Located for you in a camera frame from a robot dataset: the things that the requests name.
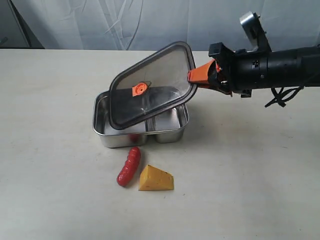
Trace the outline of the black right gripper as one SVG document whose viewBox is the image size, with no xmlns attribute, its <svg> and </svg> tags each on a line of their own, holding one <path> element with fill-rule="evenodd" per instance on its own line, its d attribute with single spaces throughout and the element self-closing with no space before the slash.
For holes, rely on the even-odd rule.
<svg viewBox="0 0 320 240">
<path fill-rule="evenodd" d="M 213 58 L 190 70 L 187 80 L 198 88 L 239 94 L 250 98 L 252 90 L 268 89 L 269 44 L 259 43 L 254 51 L 232 51 L 222 42 L 209 46 L 208 56 Z"/>
</svg>

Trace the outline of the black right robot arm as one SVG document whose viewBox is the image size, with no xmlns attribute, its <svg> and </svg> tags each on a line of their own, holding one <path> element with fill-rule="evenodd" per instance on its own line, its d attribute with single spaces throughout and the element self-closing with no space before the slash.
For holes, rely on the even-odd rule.
<svg viewBox="0 0 320 240">
<path fill-rule="evenodd" d="M 232 51 L 223 43 L 211 44 L 211 61 L 192 69 L 187 80 L 200 88 L 250 98 L 253 90 L 319 87 L 320 49 L 303 47 L 283 51 Z"/>
</svg>

